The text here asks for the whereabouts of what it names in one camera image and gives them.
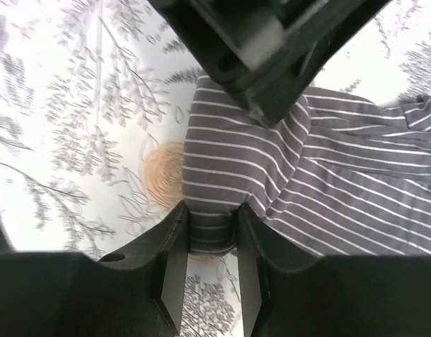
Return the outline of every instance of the striped fabric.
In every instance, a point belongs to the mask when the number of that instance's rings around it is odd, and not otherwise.
[[[316,256],[431,255],[431,97],[383,109],[308,88],[273,129],[199,78],[183,194],[195,224],[247,202]]]

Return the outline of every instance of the striped shirt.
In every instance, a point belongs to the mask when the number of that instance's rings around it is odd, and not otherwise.
[[[431,97],[382,108],[308,88],[266,129],[202,75],[183,196],[194,224],[226,223],[248,203],[316,256],[431,255]]]

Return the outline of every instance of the gray striped cloth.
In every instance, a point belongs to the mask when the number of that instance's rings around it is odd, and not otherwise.
[[[208,76],[198,80],[183,162],[192,223],[248,203],[316,255],[431,255],[431,97],[382,108],[308,88],[272,129]]]

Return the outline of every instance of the floral pattern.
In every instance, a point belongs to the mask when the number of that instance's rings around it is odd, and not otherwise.
[[[113,251],[166,215],[139,169],[201,70],[147,0],[0,0],[0,217],[18,250]],[[431,0],[394,0],[312,85],[431,95]],[[190,259],[182,336],[242,336],[237,259]]]

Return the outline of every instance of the black object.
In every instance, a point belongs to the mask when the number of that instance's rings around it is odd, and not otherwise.
[[[390,0],[149,0],[206,73],[263,126]]]
[[[245,337],[431,336],[431,257],[316,259],[235,218]],[[0,337],[177,336],[187,252],[183,202],[98,262],[0,251]]]

